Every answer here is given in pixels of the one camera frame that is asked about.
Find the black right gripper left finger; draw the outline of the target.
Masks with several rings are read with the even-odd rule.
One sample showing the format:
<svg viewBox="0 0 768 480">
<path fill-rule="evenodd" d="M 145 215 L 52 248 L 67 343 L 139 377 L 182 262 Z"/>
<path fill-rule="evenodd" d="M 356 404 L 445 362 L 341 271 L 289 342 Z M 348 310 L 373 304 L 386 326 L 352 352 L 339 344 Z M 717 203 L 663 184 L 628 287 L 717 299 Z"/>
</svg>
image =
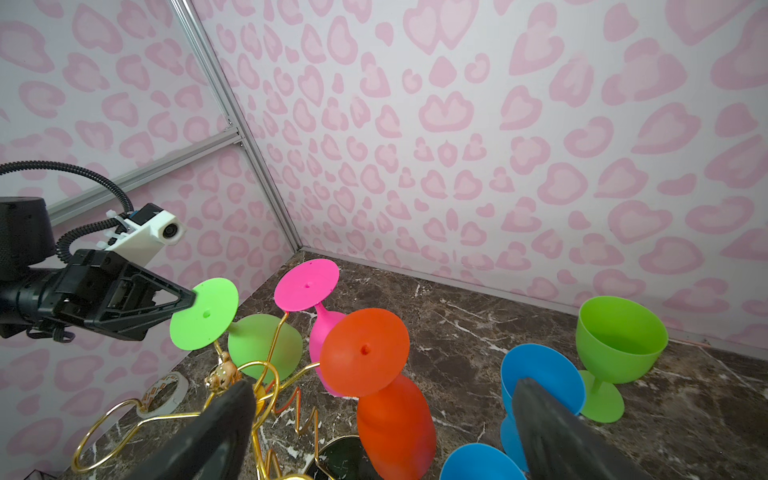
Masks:
<svg viewBox="0 0 768 480">
<path fill-rule="evenodd" d="M 247 451 L 256 400 L 239 382 L 128 477 L 151 479 L 236 479 Z"/>
</svg>

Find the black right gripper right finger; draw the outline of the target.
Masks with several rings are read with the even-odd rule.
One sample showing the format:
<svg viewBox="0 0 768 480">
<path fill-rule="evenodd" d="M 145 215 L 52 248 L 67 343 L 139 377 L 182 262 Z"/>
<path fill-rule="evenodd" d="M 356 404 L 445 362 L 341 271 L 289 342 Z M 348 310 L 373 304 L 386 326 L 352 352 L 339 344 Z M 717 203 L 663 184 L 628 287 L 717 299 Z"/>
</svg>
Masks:
<svg viewBox="0 0 768 480">
<path fill-rule="evenodd" d="M 650 475 L 555 403 L 542 424 L 519 427 L 533 479 L 648 479 Z"/>
</svg>

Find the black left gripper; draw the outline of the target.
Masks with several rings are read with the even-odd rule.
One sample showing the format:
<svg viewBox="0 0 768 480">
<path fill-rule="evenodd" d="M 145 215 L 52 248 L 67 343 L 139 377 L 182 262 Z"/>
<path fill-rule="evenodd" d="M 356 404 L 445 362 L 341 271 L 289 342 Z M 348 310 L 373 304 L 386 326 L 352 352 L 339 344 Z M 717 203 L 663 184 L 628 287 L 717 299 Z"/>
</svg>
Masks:
<svg viewBox="0 0 768 480">
<path fill-rule="evenodd" d="M 125 341 L 193 306 L 196 294 L 115 252 L 80 249 L 53 289 L 53 319 Z"/>
</svg>

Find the blue wine glass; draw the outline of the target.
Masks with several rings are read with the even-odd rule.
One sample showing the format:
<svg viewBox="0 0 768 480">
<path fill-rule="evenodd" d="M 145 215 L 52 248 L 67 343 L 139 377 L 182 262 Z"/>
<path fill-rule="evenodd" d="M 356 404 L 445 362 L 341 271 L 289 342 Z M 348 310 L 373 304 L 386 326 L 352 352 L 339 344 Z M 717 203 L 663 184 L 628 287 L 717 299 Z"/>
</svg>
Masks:
<svg viewBox="0 0 768 480">
<path fill-rule="evenodd" d="M 566 356 L 553 348 L 527 343 L 504 356 L 500 385 L 506 411 L 500 427 L 501 444 L 506 455 L 527 473 L 529 465 L 519 427 L 542 424 L 552 410 L 551 403 L 579 415 L 587 400 L 585 383 Z"/>
<path fill-rule="evenodd" d="M 523 471 L 500 450 L 482 443 L 466 444 L 446 459 L 440 480 L 525 480 Z"/>
</svg>

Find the lime green wine glass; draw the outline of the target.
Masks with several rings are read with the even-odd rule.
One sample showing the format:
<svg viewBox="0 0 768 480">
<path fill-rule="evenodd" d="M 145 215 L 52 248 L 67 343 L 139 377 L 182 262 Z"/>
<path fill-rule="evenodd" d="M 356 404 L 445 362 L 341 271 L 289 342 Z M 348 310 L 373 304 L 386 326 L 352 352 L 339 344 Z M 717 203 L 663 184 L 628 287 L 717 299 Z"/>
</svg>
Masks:
<svg viewBox="0 0 768 480">
<path fill-rule="evenodd" d="M 282 379 L 297 369 L 304 344 L 295 328 L 269 314 L 235 320 L 239 296 L 235 284 L 228 279 L 206 280 L 193 291 L 193 306 L 171 318 L 170 338 L 176 347 L 187 351 L 201 349 L 227 334 L 226 351 L 236 366 L 268 360 Z"/>
<path fill-rule="evenodd" d="M 581 414 L 595 422 L 613 423 L 625 412 L 617 386 L 648 373 L 667 347 L 669 334 L 659 317 L 643 305 L 599 296 L 581 305 L 575 339 L 586 388 Z"/>
</svg>

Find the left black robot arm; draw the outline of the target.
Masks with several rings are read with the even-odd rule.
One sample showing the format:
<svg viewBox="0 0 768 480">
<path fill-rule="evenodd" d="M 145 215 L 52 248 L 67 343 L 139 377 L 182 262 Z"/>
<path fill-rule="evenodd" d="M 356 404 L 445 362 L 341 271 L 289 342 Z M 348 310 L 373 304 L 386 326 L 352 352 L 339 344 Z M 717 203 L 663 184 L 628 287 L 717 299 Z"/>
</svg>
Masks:
<svg viewBox="0 0 768 480">
<path fill-rule="evenodd" d="M 1 200 L 1 335 L 69 343 L 82 328 L 126 341 L 193 306 L 195 292 L 113 251 L 80 249 L 60 269 L 42 268 L 54 239 L 39 197 Z"/>
</svg>

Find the magenta wine glass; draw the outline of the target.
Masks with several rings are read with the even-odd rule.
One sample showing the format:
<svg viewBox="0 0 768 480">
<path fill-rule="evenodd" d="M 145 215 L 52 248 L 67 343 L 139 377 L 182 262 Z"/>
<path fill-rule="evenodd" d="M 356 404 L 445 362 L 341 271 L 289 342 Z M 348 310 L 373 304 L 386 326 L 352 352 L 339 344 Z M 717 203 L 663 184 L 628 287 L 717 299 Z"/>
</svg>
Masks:
<svg viewBox="0 0 768 480">
<path fill-rule="evenodd" d="M 309 354 L 313 363 L 320 361 L 324 342 L 346 313 L 329 311 L 323 302 L 334 292 L 340 277 L 338 265 L 328 259 L 304 262 L 288 271 L 279 281 L 274 300 L 284 312 L 314 308 L 316 321 L 309 336 Z"/>
</svg>

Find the red wine glass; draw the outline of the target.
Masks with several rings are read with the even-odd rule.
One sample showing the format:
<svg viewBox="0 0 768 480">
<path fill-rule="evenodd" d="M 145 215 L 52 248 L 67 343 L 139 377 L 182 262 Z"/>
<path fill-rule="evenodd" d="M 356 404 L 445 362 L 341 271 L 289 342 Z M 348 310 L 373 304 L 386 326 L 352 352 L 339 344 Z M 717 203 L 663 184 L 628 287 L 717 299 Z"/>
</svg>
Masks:
<svg viewBox="0 0 768 480">
<path fill-rule="evenodd" d="M 329 332 L 319 360 L 329 387 L 358 400 L 358 435 L 384 479 L 421 479 L 436 455 L 427 400 L 403 374 L 409 351 L 401 318 L 366 308 L 348 314 Z"/>
</svg>

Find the clear tape roll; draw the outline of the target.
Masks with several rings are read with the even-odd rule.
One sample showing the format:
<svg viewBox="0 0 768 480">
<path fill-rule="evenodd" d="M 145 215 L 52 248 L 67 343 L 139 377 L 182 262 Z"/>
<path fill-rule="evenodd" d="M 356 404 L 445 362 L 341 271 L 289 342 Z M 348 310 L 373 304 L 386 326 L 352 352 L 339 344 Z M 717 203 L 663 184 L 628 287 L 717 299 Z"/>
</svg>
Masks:
<svg viewBox="0 0 768 480">
<path fill-rule="evenodd" d="M 141 419 L 172 414 L 189 391 L 189 381 L 172 371 L 158 379 L 142 396 L 137 414 Z"/>
</svg>

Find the aluminium enclosure frame strut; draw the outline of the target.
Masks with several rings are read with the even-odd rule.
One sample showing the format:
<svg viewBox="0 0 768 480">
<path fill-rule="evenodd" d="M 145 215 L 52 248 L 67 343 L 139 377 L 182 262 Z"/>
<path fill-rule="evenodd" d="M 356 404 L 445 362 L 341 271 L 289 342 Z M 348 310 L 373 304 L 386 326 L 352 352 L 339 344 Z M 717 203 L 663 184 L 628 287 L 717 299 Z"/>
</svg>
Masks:
<svg viewBox="0 0 768 480">
<path fill-rule="evenodd" d="M 220 133 L 196 141 L 146 166 L 120 175 L 115 178 L 115 182 L 125 192 L 131 192 L 226 147 L 238 145 L 242 148 L 250 171 L 255 175 L 257 184 L 274 211 L 274 216 L 290 245 L 291 251 L 299 252 L 303 248 L 300 235 L 279 194 L 276 183 L 268 170 L 267 162 L 259 150 L 245 114 L 237 102 L 235 93 L 226 78 L 193 3 L 171 0 L 169 4 L 184 31 L 201 72 L 207 78 L 208 87 L 212 90 L 212 95 L 224 114 L 227 127 Z"/>
</svg>

